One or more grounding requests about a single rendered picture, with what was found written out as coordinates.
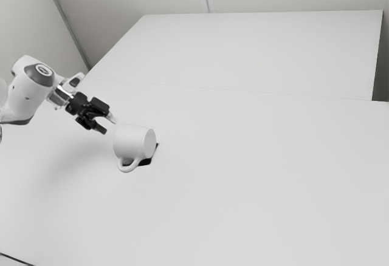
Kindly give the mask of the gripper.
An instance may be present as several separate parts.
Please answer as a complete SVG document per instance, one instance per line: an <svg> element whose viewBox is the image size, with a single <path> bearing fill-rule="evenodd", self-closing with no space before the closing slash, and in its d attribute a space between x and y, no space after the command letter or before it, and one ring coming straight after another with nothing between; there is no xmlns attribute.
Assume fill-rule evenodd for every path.
<svg viewBox="0 0 389 266"><path fill-rule="evenodd" d="M111 123L117 123L117 118L110 111L108 104L96 97L88 100L88 97L81 92L77 92L69 100L65 111L75 117L75 121L80 123L86 130L95 130L103 135L107 133L107 129L100 125L95 117L103 117Z"/></svg>

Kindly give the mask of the white mug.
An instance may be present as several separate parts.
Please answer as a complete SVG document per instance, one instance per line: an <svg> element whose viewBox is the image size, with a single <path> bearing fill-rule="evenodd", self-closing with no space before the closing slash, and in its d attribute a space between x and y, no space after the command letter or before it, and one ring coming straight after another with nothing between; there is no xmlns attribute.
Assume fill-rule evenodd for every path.
<svg viewBox="0 0 389 266"><path fill-rule="evenodd" d="M140 162L153 157L157 146L154 129L134 124L120 124L113 136L113 151L121 172L135 170Z"/></svg>

